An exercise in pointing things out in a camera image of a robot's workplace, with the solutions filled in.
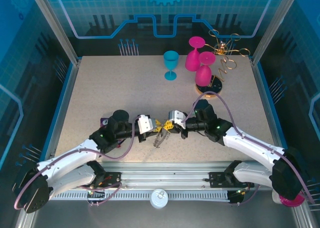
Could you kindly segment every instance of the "pink wine glass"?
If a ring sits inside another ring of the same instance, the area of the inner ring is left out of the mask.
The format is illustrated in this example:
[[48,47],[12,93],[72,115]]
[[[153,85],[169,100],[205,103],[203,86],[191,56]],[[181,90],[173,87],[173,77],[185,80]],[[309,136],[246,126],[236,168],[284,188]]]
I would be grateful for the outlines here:
[[194,48],[191,51],[185,60],[185,68],[190,72],[196,72],[200,67],[199,61],[199,52],[197,51],[198,48],[202,48],[205,46],[205,40],[200,36],[194,36],[189,39],[189,44]]
[[212,72],[210,65],[215,63],[216,56],[209,51],[204,51],[199,54],[199,62],[203,65],[195,73],[195,83],[200,87],[206,87],[211,82]]

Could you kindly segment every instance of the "yellow object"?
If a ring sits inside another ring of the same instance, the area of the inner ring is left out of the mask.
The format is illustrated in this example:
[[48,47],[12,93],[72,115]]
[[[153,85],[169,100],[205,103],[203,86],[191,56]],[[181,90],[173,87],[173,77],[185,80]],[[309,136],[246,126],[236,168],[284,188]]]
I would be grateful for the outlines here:
[[161,123],[160,121],[158,121],[157,119],[155,120],[155,125],[156,125],[156,128],[154,129],[155,132],[160,132],[161,131]]
[[167,121],[164,123],[163,128],[169,132],[169,130],[171,130],[171,129],[174,128],[174,125],[172,124],[172,121],[167,120]]

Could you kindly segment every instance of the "teal wine glass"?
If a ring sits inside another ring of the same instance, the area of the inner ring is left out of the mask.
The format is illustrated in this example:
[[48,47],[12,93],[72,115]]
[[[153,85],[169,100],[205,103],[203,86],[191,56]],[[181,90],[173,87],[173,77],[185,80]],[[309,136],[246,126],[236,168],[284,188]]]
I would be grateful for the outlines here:
[[168,50],[163,54],[164,65],[169,70],[164,74],[164,78],[168,81],[173,81],[177,78],[177,74],[173,70],[178,65],[179,54],[174,50]]

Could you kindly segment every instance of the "speckled table surface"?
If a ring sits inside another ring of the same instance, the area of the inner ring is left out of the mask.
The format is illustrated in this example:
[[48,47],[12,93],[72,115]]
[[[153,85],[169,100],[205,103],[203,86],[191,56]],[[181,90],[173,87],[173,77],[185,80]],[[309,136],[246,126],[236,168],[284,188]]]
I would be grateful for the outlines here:
[[[248,134],[273,144],[266,114],[258,92],[249,59],[231,55],[237,68],[224,75],[220,93],[228,104],[236,125]],[[189,112],[199,96],[195,88],[195,73],[185,69],[186,56],[180,56],[174,70],[177,79],[164,78],[167,71],[163,56],[84,56],[76,77],[68,106],[56,156],[64,153],[89,137],[100,127],[100,118],[109,117],[116,110],[126,110],[130,119],[138,114],[149,114],[164,122],[168,112]],[[211,66],[218,75],[219,57]],[[230,120],[218,98],[209,99],[218,117]],[[207,137],[189,133],[188,139],[179,134],[170,135],[160,148],[154,148],[155,136],[143,143],[134,140],[126,162],[219,162],[251,160],[245,154],[211,142]],[[129,145],[126,140],[121,148],[109,152],[120,156]]]

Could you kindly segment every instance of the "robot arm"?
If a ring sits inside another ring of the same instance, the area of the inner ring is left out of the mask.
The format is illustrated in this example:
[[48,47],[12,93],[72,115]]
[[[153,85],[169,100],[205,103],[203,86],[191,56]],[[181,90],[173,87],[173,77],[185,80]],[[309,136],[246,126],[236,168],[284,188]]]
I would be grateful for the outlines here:
[[92,185],[95,188],[107,187],[110,184],[103,181],[109,175],[96,161],[99,156],[112,151],[118,146],[118,140],[130,138],[132,134],[138,137],[139,142],[143,142],[147,137],[157,134],[153,131],[155,128],[156,120],[148,115],[139,115],[131,124],[126,111],[115,111],[108,119],[107,125],[95,131],[89,139],[75,148],[37,164],[32,162],[24,164],[12,188],[17,197],[21,190],[25,189],[24,186],[28,181],[39,171],[47,169],[25,189],[18,201],[18,207],[24,208],[27,213],[32,213],[43,207],[55,195],[69,189],[83,185]]
[[[284,156],[290,160],[306,182],[309,179],[306,163],[296,150],[284,150],[267,144],[233,127],[229,121],[217,118],[213,107],[205,99],[196,104],[194,113],[195,117],[186,120],[184,112],[170,111],[171,125],[167,130],[170,133],[180,133],[183,139],[188,137],[189,132],[204,131],[211,141],[236,149],[263,165],[252,165],[242,161],[232,162],[224,172],[229,183],[232,184],[236,180],[241,183],[269,186],[289,200],[294,200],[301,192],[302,185],[298,177],[281,158]],[[99,156],[116,148],[119,140],[134,135],[141,143],[159,132],[156,120],[148,115],[139,115],[134,123],[129,123],[128,120],[129,114],[126,111],[117,110],[108,119],[107,125],[68,151],[68,153],[74,151],[68,155],[68,159],[62,158],[66,156],[62,154],[38,164],[26,163],[22,166],[12,189],[17,197],[20,196],[21,190],[25,189],[18,206],[24,208],[27,213],[32,213],[45,205],[53,196],[69,189],[83,185],[94,188],[110,185],[103,182],[110,175],[96,161]],[[26,183],[44,168],[48,169],[25,188]]]
[[172,132],[181,133],[181,137],[186,139],[188,132],[204,131],[211,141],[236,149],[264,166],[263,168],[234,161],[225,171],[227,180],[232,182],[233,179],[237,179],[239,182],[266,185],[288,200],[294,200],[301,192],[303,187],[299,178],[282,158],[285,157],[294,165],[306,183],[310,178],[307,164],[296,149],[283,149],[265,143],[233,127],[231,122],[217,118],[213,107],[205,99],[198,101],[194,113],[195,117],[188,118],[184,123],[185,113],[181,115],[181,112],[178,114],[177,111],[171,111],[169,117],[174,124]]

